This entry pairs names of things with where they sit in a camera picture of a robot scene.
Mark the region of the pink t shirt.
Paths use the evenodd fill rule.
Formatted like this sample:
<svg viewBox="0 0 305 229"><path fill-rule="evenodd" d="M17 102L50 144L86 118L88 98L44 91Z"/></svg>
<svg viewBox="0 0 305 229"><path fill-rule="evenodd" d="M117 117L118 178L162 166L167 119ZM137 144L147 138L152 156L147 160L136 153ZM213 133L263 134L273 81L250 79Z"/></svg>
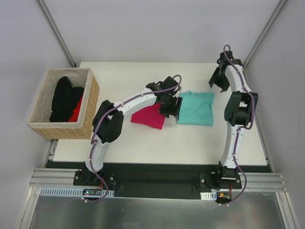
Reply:
<svg viewBox="0 0 305 229"><path fill-rule="evenodd" d="M145 107L132 115L131 122L162 130L165 116L159 113L160 108L159 103Z"/></svg>

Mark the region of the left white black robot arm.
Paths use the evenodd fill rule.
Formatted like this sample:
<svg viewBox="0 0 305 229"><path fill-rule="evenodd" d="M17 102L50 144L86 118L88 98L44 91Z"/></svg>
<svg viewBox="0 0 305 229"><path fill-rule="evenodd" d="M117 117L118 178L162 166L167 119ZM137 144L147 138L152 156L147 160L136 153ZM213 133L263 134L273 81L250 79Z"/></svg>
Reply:
<svg viewBox="0 0 305 229"><path fill-rule="evenodd" d="M108 148L120 136L126 118L146 107L159 104L161 115L179 119L183 99L175 94L181 89L181 82L180 75L168 76L164 81L147 84L144 89L130 98L115 103L109 100L101 103L92 122L92 148L82 168L84 180L89 185L95 186L100 182L99 171L103 168Z"/></svg>

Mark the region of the teal t shirt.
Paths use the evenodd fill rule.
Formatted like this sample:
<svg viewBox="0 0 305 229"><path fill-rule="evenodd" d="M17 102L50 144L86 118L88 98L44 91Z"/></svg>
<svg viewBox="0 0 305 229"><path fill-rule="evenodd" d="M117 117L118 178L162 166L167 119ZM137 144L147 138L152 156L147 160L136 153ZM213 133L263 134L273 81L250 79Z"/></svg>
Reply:
<svg viewBox="0 0 305 229"><path fill-rule="evenodd" d="M180 93L182 104L179 111L179 125L214 125L214 96L213 92L196 93L187 91Z"/></svg>

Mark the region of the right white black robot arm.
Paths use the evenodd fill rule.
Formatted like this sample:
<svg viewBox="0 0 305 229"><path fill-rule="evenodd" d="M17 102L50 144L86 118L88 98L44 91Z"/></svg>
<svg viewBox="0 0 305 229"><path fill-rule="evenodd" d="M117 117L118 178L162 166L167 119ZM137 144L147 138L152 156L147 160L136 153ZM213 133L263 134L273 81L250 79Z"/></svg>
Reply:
<svg viewBox="0 0 305 229"><path fill-rule="evenodd" d="M221 88L222 92L231 89L231 96L224 110L227 122L227 137L224 152L217 170L207 178L205 184L213 189L231 188L239 179L238 157L245 130L254 124L254 114L258 94L251 91L246 83L242 62L233 57L232 51L223 51L217 60L209 86Z"/></svg>

